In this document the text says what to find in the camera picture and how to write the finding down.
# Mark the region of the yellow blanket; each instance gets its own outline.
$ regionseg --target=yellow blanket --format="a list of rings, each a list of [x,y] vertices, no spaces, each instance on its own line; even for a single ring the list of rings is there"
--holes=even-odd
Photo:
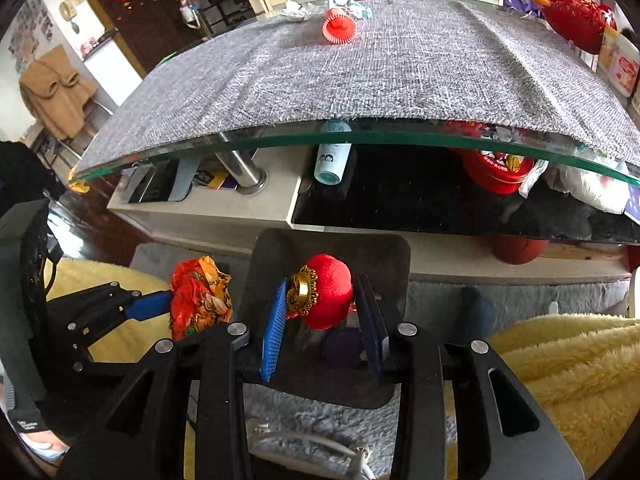
[[[125,267],[62,260],[48,299],[118,281],[143,294],[168,284]],[[135,362],[158,339],[170,337],[168,314],[128,320],[90,348],[100,362]],[[640,410],[640,319],[565,314],[520,322],[495,334],[491,345],[526,385],[569,446],[585,476],[609,457]],[[193,476],[193,431],[185,478]],[[449,478],[457,476],[449,460]]]

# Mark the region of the wooden floor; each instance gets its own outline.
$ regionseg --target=wooden floor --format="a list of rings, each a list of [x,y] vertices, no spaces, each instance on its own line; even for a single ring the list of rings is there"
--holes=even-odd
[[[49,226],[67,256],[128,266],[136,247],[151,241],[108,211],[118,178],[112,174],[93,179],[89,193],[67,191],[59,202],[51,204]]]

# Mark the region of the brown door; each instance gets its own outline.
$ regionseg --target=brown door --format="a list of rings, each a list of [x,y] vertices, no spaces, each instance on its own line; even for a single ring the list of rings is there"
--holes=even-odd
[[[98,0],[145,70],[201,38],[187,27],[175,0]]]

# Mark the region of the gray rug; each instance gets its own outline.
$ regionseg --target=gray rug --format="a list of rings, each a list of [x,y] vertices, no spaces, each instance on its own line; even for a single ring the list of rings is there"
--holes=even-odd
[[[164,244],[139,245],[131,268],[169,281],[175,265],[203,253]],[[232,275],[230,294],[241,303],[249,258],[211,255],[221,270]],[[457,311],[462,285],[410,282],[405,319],[430,330],[436,337],[447,333]],[[491,300],[497,313],[496,330],[518,320],[547,312],[557,301],[560,312],[600,312],[613,306],[628,291],[628,282],[587,285],[514,286],[479,285],[481,295]],[[191,391],[190,418],[196,421],[198,382]],[[376,410],[359,410],[284,394],[257,384],[244,387],[246,418],[268,422],[272,431],[295,430],[328,437],[349,446],[364,442],[372,449],[369,465],[377,476],[389,474],[398,424],[399,389],[388,404]],[[455,422],[447,419],[447,438],[455,438]],[[273,439],[259,442],[256,449],[306,460],[343,473],[348,460],[313,442]]]
[[[169,60],[101,128],[78,171],[217,132],[333,117],[520,126],[640,164],[628,114],[540,23],[468,0],[368,5],[373,19],[350,44],[329,45],[319,13],[252,23]]]

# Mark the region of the brown jacket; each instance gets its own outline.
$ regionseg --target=brown jacket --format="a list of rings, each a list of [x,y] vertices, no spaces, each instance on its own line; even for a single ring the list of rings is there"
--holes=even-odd
[[[20,78],[27,109],[60,140],[73,139],[82,130],[82,107],[96,90],[71,66],[62,45],[31,63]]]

